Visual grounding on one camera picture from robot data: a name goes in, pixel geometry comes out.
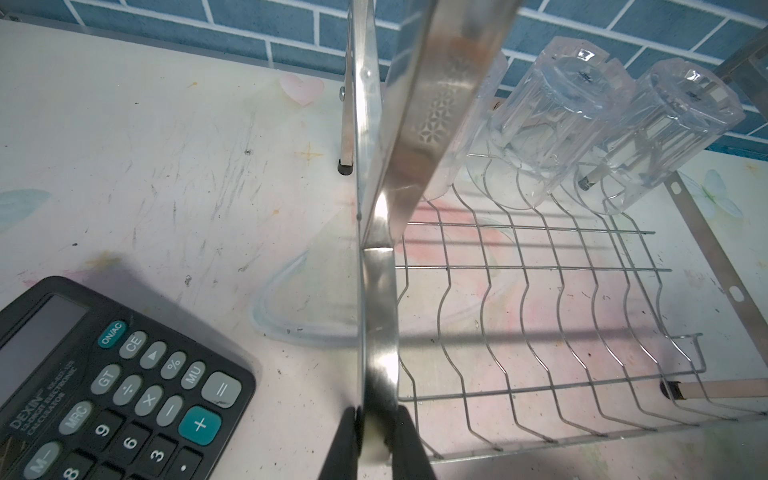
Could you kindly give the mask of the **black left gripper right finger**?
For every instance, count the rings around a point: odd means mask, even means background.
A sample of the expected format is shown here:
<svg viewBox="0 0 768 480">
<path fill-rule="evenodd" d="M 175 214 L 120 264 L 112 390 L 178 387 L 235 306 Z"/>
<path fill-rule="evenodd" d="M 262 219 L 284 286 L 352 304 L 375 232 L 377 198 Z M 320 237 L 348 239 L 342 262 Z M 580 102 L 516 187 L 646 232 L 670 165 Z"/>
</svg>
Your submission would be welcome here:
<svg viewBox="0 0 768 480">
<path fill-rule="evenodd" d="M 391 438 L 394 480 L 436 480 L 408 409 L 399 406 Z"/>
</svg>

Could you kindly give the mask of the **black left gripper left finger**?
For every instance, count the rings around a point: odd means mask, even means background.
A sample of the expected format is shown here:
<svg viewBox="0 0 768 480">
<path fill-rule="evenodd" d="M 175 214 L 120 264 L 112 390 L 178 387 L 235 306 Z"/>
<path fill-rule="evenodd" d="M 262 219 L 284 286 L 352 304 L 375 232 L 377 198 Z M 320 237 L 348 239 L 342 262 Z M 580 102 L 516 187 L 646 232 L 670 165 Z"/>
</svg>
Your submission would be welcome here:
<svg viewBox="0 0 768 480">
<path fill-rule="evenodd" d="M 329 451 L 319 473 L 319 480 L 356 480 L 360 455 L 359 409 L 344 410 Z"/>
</svg>

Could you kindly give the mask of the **steel two-tier dish rack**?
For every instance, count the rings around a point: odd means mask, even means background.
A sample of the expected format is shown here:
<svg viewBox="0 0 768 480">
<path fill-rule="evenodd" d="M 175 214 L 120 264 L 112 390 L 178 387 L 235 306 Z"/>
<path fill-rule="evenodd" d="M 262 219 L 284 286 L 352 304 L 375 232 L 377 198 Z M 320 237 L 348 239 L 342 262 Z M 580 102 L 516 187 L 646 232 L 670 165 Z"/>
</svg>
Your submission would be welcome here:
<svg viewBox="0 0 768 480">
<path fill-rule="evenodd" d="M 490 68 L 490 50 L 517 13 L 511 6 L 489 33 L 474 39 L 464 32 L 472 21 L 465 1 L 430 1 L 416 8 L 414 34 L 406 41 L 407 61 L 395 79 L 403 96 L 382 101 L 378 80 L 375 5 L 348 7 L 348 40 L 343 102 L 341 164 L 357 176 L 358 340 L 361 400 L 360 456 L 392 466 L 391 438 L 399 406 L 408 409 L 431 463 L 485 459 L 527 450 L 622 440 L 730 423 L 763 421 L 767 397 L 752 379 L 704 379 L 708 367 L 700 334 L 671 334 L 661 313 L 661 294 L 650 291 L 664 269 L 638 266 L 628 237 L 647 238 L 630 216 L 601 218 L 594 234 L 599 246 L 616 254 L 615 265 L 587 261 L 579 267 L 559 258 L 552 215 L 519 224 L 506 207 L 488 199 L 483 211 L 502 221 L 479 220 L 477 191 L 457 193 L 457 222 L 448 210 L 431 207 L 422 223 L 414 219 L 416 195 L 436 172 L 444 140 L 413 143 L 405 134 L 416 120 L 417 93 L 447 96 L 458 87 L 461 112 L 466 97 Z M 438 232 L 429 241 L 441 253 L 435 264 L 420 263 L 410 251 L 409 228 Z M 488 230 L 499 241 L 486 238 Z M 613 279 L 622 282 L 616 300 L 620 326 L 593 323 L 582 330 L 562 324 L 563 296 L 570 274 L 589 275 L 589 303 L 604 298 Z M 441 381 L 419 383 L 403 360 L 417 346 L 400 335 L 401 303 L 421 274 L 438 309 L 452 298 L 469 301 L 471 331 L 445 337 L 436 325 L 428 345 L 441 351 L 458 387 Z M 556 294 L 554 330 L 532 331 L 528 306 L 540 286 Z"/>
</svg>

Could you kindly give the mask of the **black desk calculator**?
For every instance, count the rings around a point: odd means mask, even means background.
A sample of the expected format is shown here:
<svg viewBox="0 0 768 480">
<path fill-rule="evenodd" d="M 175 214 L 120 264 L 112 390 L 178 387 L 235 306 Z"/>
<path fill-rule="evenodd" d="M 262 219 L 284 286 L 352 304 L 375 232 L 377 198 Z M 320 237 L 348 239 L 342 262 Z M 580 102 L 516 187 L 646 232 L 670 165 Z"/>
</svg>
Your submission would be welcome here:
<svg viewBox="0 0 768 480">
<path fill-rule="evenodd" d="M 1 312 L 1 475 L 207 479 L 256 387 L 207 346 L 47 277 Z"/>
</svg>

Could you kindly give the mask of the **clear pink glass cup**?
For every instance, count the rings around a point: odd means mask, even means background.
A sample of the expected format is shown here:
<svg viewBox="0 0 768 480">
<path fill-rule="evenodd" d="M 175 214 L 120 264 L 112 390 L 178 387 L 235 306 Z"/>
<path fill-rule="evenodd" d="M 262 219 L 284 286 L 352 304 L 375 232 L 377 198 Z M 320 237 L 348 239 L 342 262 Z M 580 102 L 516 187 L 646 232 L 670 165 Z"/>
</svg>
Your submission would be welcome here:
<svg viewBox="0 0 768 480">
<path fill-rule="evenodd" d="M 427 186 L 423 194 L 424 200 L 431 201 L 443 196 L 453 184 L 460 169 L 466 163 L 472 143 L 489 117 L 492 101 L 507 69 L 507 57 L 500 52 L 496 55 L 468 113 Z"/>
</svg>

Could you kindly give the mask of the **clear glass cup middle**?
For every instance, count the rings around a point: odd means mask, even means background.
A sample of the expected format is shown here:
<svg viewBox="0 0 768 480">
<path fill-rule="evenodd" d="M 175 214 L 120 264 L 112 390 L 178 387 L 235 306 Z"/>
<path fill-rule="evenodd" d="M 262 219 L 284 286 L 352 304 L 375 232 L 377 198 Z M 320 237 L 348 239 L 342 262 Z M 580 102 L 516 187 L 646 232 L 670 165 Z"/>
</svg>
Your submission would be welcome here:
<svg viewBox="0 0 768 480">
<path fill-rule="evenodd" d="M 472 180 L 506 208 L 537 207 L 626 111 L 634 91 L 634 79 L 609 52 L 555 37 L 490 117 L 486 155 Z"/>
</svg>

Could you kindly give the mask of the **clear glass cup right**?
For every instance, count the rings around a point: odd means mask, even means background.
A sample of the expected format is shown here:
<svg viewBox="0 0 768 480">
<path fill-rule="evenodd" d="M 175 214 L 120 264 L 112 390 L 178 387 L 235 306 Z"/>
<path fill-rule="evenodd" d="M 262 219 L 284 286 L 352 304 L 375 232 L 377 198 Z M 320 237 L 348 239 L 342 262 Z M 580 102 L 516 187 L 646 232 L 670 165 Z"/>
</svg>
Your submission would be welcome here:
<svg viewBox="0 0 768 480">
<path fill-rule="evenodd" d="M 728 85 L 682 58 L 655 63 L 635 86 L 623 116 L 601 130 L 564 184 L 597 214 L 626 211 L 745 118 Z"/>
</svg>

